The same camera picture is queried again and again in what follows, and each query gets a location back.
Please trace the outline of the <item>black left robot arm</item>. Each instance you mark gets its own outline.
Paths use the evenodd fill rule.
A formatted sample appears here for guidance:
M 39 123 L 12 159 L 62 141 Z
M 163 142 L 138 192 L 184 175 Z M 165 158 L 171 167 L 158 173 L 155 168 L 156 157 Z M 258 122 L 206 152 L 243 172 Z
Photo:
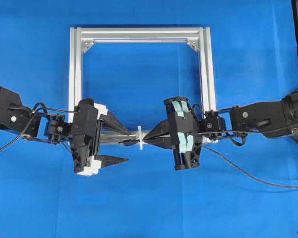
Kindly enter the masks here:
M 93 99 L 81 100 L 70 113 L 73 120 L 65 122 L 65 111 L 36 103 L 33 108 L 22 104 L 20 96 L 0 86 L 0 130 L 14 133 L 17 138 L 57 145 L 72 155 L 74 172 L 83 176 L 97 174 L 100 168 L 125 162 L 125 158 L 100 155 L 103 128 L 120 135 L 130 132 L 105 105 Z

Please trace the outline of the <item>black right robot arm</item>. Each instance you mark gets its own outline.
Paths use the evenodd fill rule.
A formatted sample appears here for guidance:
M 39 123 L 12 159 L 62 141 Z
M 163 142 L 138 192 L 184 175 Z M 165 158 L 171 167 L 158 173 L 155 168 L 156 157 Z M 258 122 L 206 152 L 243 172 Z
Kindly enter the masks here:
M 187 98 L 166 99 L 164 104 L 167 119 L 150 131 L 144 142 L 171 149 L 176 170 L 200 165 L 203 138 L 210 141 L 228 138 L 235 145 L 243 146 L 248 134 L 260 133 L 266 138 L 290 135 L 298 142 L 298 91 L 280 101 L 205 111 L 201 119 Z

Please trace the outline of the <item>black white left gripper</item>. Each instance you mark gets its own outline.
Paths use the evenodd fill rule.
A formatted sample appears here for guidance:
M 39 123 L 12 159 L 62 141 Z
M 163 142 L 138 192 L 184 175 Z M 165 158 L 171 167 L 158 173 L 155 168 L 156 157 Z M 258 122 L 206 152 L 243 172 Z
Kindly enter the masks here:
M 75 106 L 74 111 L 69 132 L 72 136 L 70 149 L 74 163 L 74 173 L 91 176 L 97 174 L 100 167 L 103 168 L 128 161 L 126 158 L 98 155 L 101 162 L 96 162 L 94 153 L 95 140 L 98 135 L 98 108 L 95 107 L 93 99 L 83 99 Z M 103 115 L 103 128 L 120 135 L 131 135 L 111 111 L 107 111 L 107 115 Z

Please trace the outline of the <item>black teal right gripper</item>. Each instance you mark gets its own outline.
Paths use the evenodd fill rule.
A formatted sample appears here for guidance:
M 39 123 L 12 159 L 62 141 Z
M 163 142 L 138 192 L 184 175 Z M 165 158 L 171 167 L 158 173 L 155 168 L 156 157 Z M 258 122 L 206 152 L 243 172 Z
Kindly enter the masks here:
M 146 144 L 173 149 L 175 169 L 200 166 L 201 141 L 193 136 L 199 132 L 198 119 L 188 99 L 174 97 L 164 100 L 167 119 L 146 135 Z

